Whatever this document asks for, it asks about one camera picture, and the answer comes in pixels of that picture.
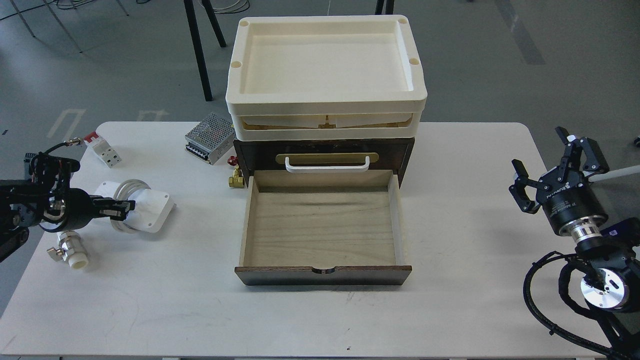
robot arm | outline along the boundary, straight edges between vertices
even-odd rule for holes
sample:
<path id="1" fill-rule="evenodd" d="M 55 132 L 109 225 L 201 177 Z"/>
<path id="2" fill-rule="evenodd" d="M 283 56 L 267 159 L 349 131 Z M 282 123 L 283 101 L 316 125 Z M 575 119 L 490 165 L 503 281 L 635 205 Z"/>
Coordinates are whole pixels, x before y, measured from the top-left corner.
<path id="1" fill-rule="evenodd" d="M 552 252 L 534 263 L 525 279 L 525 301 L 531 313 L 551 333 L 557 333 L 580 346 L 601 352 L 611 359 L 640 359 L 640 332 L 633 329 L 640 320 L 640 263 L 634 246 L 640 245 L 640 220 L 633 218 L 600 230 L 608 216 L 590 188 L 589 177 L 609 171 L 598 144 L 589 138 L 576 138 L 557 127 L 564 143 L 560 164 L 543 174 L 538 181 L 529 179 L 524 164 L 513 160 L 514 184 L 509 187 L 523 212 L 536 213 L 542 208 L 556 235 L 571 236 L 575 254 Z M 580 167 L 582 154 L 586 160 Z M 536 189 L 531 200 L 526 186 Z M 612 348 L 592 343 L 560 329 L 544 317 L 533 304 L 529 286 L 533 274 L 547 263 L 564 259 L 567 264 L 559 279 L 559 293 L 576 313 L 594 319 L 611 342 Z M 584 273 L 580 289 L 588 308 L 577 305 L 568 295 L 570 275 Z M 629 324 L 622 318 L 633 318 Z"/>
<path id="2" fill-rule="evenodd" d="M 0 180 L 0 261 L 26 242 L 31 226 L 50 233 L 75 230 L 94 218 L 122 221 L 135 208 L 132 200 L 88 195 L 70 187 L 80 162 L 49 153 L 81 142 L 75 138 L 45 152 L 26 154 L 25 180 Z"/>

black table leg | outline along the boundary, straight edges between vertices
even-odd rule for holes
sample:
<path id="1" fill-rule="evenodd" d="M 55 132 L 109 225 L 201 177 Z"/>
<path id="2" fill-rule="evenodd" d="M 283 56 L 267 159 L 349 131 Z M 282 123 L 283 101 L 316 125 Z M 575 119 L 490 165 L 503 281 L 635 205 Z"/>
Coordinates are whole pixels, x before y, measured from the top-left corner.
<path id="1" fill-rule="evenodd" d="M 385 4 L 385 0 L 378 0 L 376 3 L 376 15 L 382 15 L 382 6 Z"/>
<path id="2" fill-rule="evenodd" d="M 220 47 L 227 47 L 227 43 L 225 42 L 225 37 L 224 35 L 222 35 L 222 30 L 220 29 L 220 25 L 218 24 L 218 19 L 216 18 L 216 13 L 213 12 L 213 6 L 211 6 L 211 1 L 202 0 L 202 6 L 204 6 L 204 10 L 207 11 L 209 22 L 211 23 L 213 32 L 216 33 L 216 38 L 218 39 L 218 43 L 220 44 Z"/>
<path id="3" fill-rule="evenodd" d="M 184 0 L 184 10 L 187 13 L 187 21 L 189 22 L 189 32 L 191 33 L 191 41 L 193 42 L 193 51 L 196 54 L 196 62 L 198 71 L 200 72 L 200 82 L 202 83 L 202 92 L 205 101 L 212 101 L 211 84 L 209 84 L 209 74 L 207 73 L 207 64 L 204 61 L 204 53 L 202 52 L 202 43 L 200 42 L 200 33 L 198 32 L 198 23 L 196 22 L 196 13 L 193 9 L 193 0 Z"/>
<path id="4" fill-rule="evenodd" d="M 387 7 L 385 8 L 385 14 L 390 15 L 394 13 L 394 1 L 395 0 L 387 0 Z"/>

white tray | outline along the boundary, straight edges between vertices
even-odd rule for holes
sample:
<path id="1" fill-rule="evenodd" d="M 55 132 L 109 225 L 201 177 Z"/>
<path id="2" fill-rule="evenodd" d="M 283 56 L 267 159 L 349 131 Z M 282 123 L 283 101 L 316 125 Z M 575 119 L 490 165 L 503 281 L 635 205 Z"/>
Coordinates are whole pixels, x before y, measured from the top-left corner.
<path id="1" fill-rule="evenodd" d="M 227 104 L 240 140 L 412 137 L 426 96 L 404 16 L 239 22 Z"/>

white table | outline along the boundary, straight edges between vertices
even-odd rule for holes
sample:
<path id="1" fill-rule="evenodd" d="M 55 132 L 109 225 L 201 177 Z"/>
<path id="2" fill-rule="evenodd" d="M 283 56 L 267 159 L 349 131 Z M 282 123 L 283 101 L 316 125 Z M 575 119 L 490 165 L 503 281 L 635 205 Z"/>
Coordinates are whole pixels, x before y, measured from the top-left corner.
<path id="1" fill-rule="evenodd" d="M 30 356 L 590 357 L 528 312 L 531 263 L 570 238 L 508 192 L 511 159 L 545 169 L 521 124 L 421 124 L 401 188 L 409 263 L 400 287 L 247 287 L 234 273 L 246 190 L 231 167 L 184 148 L 194 122 L 108 122 L 98 133 L 123 162 L 91 152 L 72 186 L 139 178 L 178 207 L 157 234 L 122 234 L 104 219 L 79 233 L 92 263 L 52 261 L 45 234 L 0 321 L 3 354 Z M 534 280 L 552 320 L 607 344 L 557 296 L 559 267 Z"/>

white handle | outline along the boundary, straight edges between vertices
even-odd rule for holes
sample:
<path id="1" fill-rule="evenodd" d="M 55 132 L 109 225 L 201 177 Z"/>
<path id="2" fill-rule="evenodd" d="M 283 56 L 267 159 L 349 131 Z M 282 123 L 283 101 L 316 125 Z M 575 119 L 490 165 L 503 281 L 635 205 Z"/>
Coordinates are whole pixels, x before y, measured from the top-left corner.
<path id="1" fill-rule="evenodd" d="M 288 156 L 284 159 L 284 167 L 287 169 L 288 172 L 306 173 L 306 174 L 309 174 L 309 173 L 318 174 L 318 173 L 327 173 L 327 172 L 365 172 L 369 169 L 369 164 L 370 164 L 370 161 L 368 156 L 365 156 L 363 165 L 356 165 L 356 166 L 350 166 L 350 167 L 297 167 L 289 163 Z"/>

